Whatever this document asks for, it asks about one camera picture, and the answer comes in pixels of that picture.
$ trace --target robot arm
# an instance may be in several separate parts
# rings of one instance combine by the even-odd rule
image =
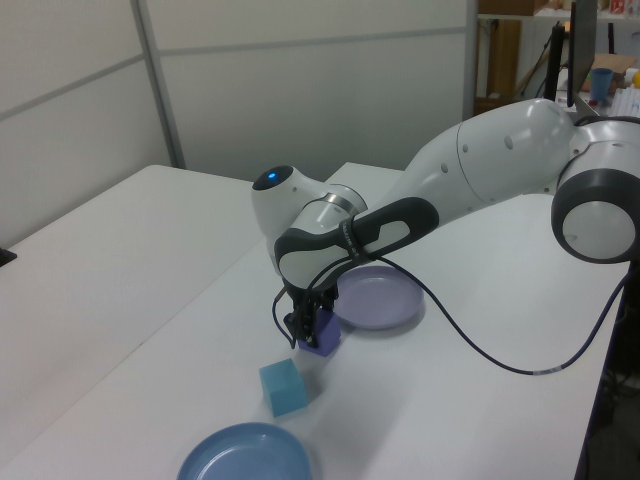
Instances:
[[[555,194],[554,234],[572,255],[596,263],[638,258],[640,126],[576,127],[553,102],[520,102],[435,138],[370,210],[353,190],[292,167],[265,172],[253,201],[276,270],[313,323],[345,271],[523,193]],[[310,286],[324,292],[324,303],[305,299]]]

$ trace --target white tabletop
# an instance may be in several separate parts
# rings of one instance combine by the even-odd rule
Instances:
[[[333,180],[371,204],[398,175],[347,164]],[[548,196],[519,197],[391,258],[431,286],[469,336],[500,360],[555,366],[583,343],[627,266],[591,265],[566,254],[551,232],[550,204]],[[613,313],[575,365],[522,377],[471,350],[431,301],[410,331],[345,331],[327,359],[292,352],[270,318],[279,289],[259,244],[22,451],[0,479],[175,479],[200,440],[248,421],[294,433],[315,480],[573,479]],[[291,356],[310,403],[273,420],[258,368]]]
[[[148,167],[0,268],[0,467],[261,234],[250,184]]]

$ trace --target cube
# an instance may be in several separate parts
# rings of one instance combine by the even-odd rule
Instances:
[[[264,398],[274,417],[307,406],[304,381],[291,359],[260,369]]]
[[[316,312],[316,339],[318,346],[310,347],[306,342],[298,340],[301,350],[327,357],[340,343],[340,317],[328,310],[319,309]]]

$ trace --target purple block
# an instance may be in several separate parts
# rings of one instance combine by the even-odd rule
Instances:
[[[316,339],[318,347],[310,347],[306,342],[298,340],[301,350],[326,357],[340,343],[340,317],[333,312],[320,308],[316,312]]]

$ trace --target blue plate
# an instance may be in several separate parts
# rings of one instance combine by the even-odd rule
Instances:
[[[311,480],[302,444],[268,423],[241,423],[203,440],[187,457],[178,480]]]

